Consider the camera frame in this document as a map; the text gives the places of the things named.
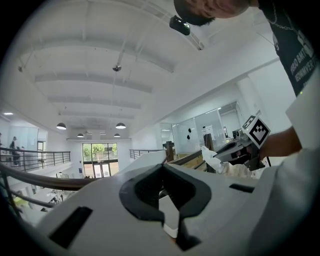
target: black camera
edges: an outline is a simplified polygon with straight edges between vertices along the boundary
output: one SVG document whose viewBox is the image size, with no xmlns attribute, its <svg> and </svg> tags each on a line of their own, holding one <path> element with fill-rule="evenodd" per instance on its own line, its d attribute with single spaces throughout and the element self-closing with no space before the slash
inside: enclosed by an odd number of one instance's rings
<svg viewBox="0 0 320 256">
<path fill-rule="evenodd" d="M 176 15 L 174 15 L 170 19 L 169 26 L 170 26 L 170 28 L 180 32 L 181 34 L 183 34 L 185 36 L 189 36 L 190 35 L 190 26 L 189 26 L 189 24 L 184 22 L 181 18 L 177 17 Z"/>
</svg>

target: human arm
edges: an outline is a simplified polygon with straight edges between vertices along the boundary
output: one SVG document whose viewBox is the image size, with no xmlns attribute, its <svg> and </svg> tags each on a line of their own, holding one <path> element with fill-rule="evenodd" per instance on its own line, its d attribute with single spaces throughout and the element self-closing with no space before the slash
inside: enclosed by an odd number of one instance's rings
<svg viewBox="0 0 320 256">
<path fill-rule="evenodd" d="M 301 150 L 301 144 L 293 127 L 270 135 L 260 149 L 260 159 L 286 157 Z"/>
</svg>

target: person in dark clothing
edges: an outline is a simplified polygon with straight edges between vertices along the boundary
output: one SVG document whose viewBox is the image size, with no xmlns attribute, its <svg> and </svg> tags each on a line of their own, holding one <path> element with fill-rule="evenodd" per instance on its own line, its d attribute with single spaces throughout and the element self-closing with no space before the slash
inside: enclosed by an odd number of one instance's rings
<svg viewBox="0 0 320 256">
<path fill-rule="evenodd" d="M 208 25 L 216 18 L 238 16 L 249 7 L 262 10 L 273 32 L 274 48 L 288 75 L 295 95 L 302 94 L 309 78 L 319 69 L 316 50 L 308 38 L 316 40 L 311 30 L 315 10 L 284 0 L 174 0 L 178 15 L 195 26 Z M 307 13 L 308 22 L 302 19 Z M 304 21 L 299 25 L 295 20 Z M 260 158 L 286 157 L 302 148 L 293 127 L 270 135 L 260 149 Z"/>
<path fill-rule="evenodd" d="M 16 149 L 16 140 L 17 140 L 17 138 L 13 137 L 12 142 L 11 142 L 10 147 L 9 147 L 10 149 L 13 149 L 13 150 Z M 13 155 L 13 164 L 14 164 L 14 166 L 18 166 L 19 165 L 19 158 L 20 158 L 19 153 L 17 153 L 16 151 L 12 151 L 12 155 Z"/>
</svg>

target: black and white marker cube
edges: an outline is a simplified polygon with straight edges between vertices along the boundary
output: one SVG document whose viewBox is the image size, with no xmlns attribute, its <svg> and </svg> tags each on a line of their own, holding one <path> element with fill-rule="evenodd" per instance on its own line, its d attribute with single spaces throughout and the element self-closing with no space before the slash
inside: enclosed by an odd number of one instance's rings
<svg viewBox="0 0 320 256">
<path fill-rule="evenodd" d="M 250 138 L 258 149 L 262 147 L 270 134 L 268 126 L 258 116 L 254 115 L 250 116 L 244 123 L 242 131 Z"/>
</svg>

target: black slot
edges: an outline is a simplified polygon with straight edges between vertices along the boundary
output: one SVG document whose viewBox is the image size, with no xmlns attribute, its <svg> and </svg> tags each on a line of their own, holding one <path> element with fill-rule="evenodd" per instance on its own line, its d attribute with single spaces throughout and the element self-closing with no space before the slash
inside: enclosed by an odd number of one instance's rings
<svg viewBox="0 0 320 256">
<path fill-rule="evenodd" d="M 78 207 L 50 236 L 50 239 L 63 248 L 68 248 L 77 233 L 85 224 L 93 210 Z"/>
<path fill-rule="evenodd" d="M 239 190 L 242 192 L 246 192 L 246 193 L 252 193 L 255 188 L 253 186 L 245 186 L 245 185 L 241 185 L 241 184 L 231 184 L 229 186 L 229 188 L 234 189 L 234 190 Z"/>
</svg>

